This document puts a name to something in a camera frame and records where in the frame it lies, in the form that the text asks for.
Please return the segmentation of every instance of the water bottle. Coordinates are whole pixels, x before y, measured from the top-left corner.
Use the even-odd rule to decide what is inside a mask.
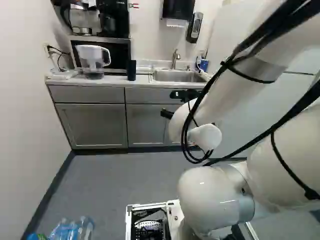
[[[91,240],[95,228],[94,221],[90,217],[82,216],[78,225],[77,240]]]

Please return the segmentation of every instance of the countertop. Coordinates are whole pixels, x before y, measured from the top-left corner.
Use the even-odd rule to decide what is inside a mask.
[[[102,79],[92,80],[83,75],[74,77],[66,76],[46,76],[47,85],[65,86],[95,86],[95,87],[137,87],[137,88],[171,88],[171,89],[202,89],[204,83],[185,83],[185,82],[150,82],[152,76],[137,74],[135,81],[128,81],[127,76],[105,75]]]

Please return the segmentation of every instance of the drawer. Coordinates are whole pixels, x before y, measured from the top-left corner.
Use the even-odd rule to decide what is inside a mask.
[[[180,99],[171,99],[170,93],[179,88],[125,88],[125,102],[127,104],[182,104]]]
[[[48,86],[55,103],[115,103],[125,102],[123,87]]]

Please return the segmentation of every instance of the faucet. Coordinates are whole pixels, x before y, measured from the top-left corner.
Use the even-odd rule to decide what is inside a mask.
[[[171,64],[171,69],[176,69],[176,62],[177,60],[181,59],[181,56],[179,53],[177,53],[178,49],[174,50],[172,54],[172,64]]]

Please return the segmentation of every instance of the gray carpet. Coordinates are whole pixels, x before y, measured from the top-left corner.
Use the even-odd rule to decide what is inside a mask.
[[[94,240],[125,240],[126,205],[176,199],[180,175],[193,167],[181,152],[77,156],[37,232],[48,235],[63,217],[77,220],[85,215],[95,221]],[[307,211],[252,225],[260,240],[320,239],[320,224]]]

